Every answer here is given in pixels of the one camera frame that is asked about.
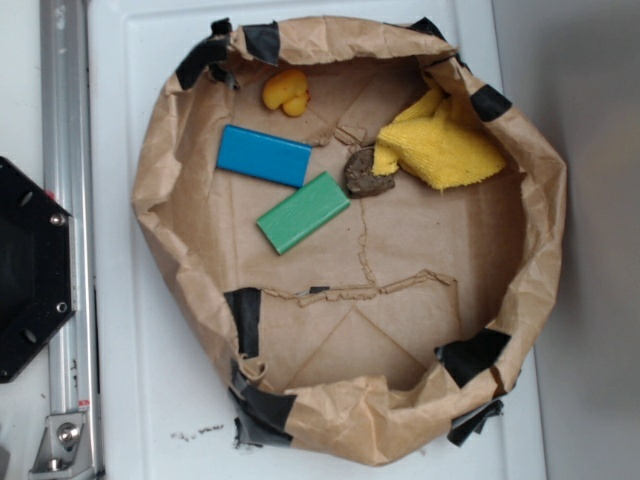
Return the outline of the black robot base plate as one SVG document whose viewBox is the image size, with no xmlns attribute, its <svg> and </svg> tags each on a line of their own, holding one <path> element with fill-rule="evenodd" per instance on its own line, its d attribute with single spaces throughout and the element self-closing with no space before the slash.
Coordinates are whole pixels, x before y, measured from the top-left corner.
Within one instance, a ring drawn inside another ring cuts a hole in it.
<svg viewBox="0 0 640 480">
<path fill-rule="evenodd" d="M 1 159 L 1 382 L 14 381 L 74 313 L 70 214 Z"/>
</svg>

